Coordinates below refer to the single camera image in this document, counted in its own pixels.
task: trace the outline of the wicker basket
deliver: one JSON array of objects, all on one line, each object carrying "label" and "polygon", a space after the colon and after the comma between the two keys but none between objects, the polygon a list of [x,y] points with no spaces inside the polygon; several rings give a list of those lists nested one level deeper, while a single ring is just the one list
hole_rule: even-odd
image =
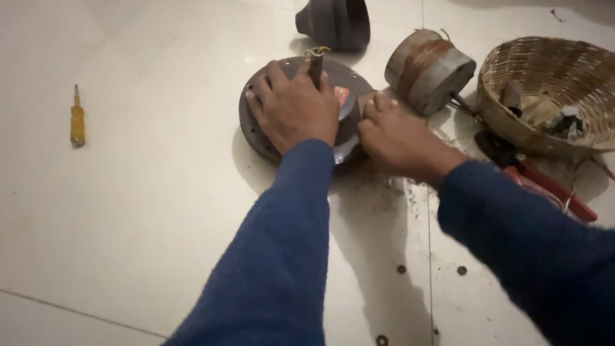
[{"label": "wicker basket", "polygon": [[[585,136],[573,142],[534,130],[499,101],[516,79],[524,95],[548,92],[557,106],[574,105]],[[615,54],[582,41],[525,37],[493,49],[478,77],[483,119],[527,153],[586,157],[615,150]]]}]

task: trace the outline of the rusty metal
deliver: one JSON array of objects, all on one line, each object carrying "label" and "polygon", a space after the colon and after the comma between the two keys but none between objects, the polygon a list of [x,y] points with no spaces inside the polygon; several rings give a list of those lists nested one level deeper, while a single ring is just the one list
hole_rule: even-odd
[{"label": "rusty metal", "polygon": [[389,338],[384,335],[377,336],[376,346],[389,346]]},{"label": "rusty metal", "polygon": [[[304,60],[304,57],[292,57],[279,60],[278,63],[286,77],[292,79]],[[349,91],[345,102],[340,107],[339,130],[333,148],[335,171],[341,172],[344,170],[343,166],[365,157],[359,145],[356,127],[362,119],[363,106],[373,96],[374,90],[365,79],[340,63],[325,59],[322,68],[327,72],[332,86]],[[239,99],[239,123],[250,146],[264,159],[278,166],[282,162],[282,155],[261,130],[245,98],[246,91],[254,91],[258,78],[263,74],[264,68],[256,72],[242,90]]]},{"label": "rusty metal", "polygon": [[444,108],[474,75],[476,62],[432,30],[416,30],[392,54],[386,81],[419,113]]},{"label": "rusty metal", "polygon": [[332,50],[354,52],[370,43],[365,0],[310,0],[295,16],[297,31]]}]

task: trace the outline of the red label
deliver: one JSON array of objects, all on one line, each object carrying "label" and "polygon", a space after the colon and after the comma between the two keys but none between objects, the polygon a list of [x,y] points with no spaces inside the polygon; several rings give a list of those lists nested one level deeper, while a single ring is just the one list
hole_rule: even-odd
[{"label": "red label", "polygon": [[350,90],[346,89],[345,87],[335,87],[333,92],[335,93],[335,97],[338,98],[339,106],[343,106],[344,102],[346,102],[346,99],[348,99]]}]

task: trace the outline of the hand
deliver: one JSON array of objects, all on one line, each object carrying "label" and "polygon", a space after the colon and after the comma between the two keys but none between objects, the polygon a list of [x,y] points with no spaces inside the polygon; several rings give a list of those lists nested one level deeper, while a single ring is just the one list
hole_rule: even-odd
[{"label": "hand", "polygon": [[363,117],[359,123],[361,144],[391,174],[436,187],[468,159],[431,133],[422,120],[404,114],[396,100],[380,93],[367,102]]},{"label": "hand", "polygon": [[282,155],[306,139],[320,139],[331,147],[335,144],[339,101],[326,73],[322,73],[318,91],[308,71],[309,61],[289,81],[279,62],[272,61],[256,86],[261,102],[253,92],[245,95],[261,129]]}]

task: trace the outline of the blue sweater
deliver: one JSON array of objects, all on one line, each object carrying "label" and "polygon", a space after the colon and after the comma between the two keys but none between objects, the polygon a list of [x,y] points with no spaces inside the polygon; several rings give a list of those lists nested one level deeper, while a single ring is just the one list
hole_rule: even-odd
[{"label": "blue sweater", "polygon": [[[333,153],[284,156],[192,312],[165,343],[324,345]],[[615,345],[615,233],[581,225],[473,161],[439,187],[438,219],[554,345]]]}]

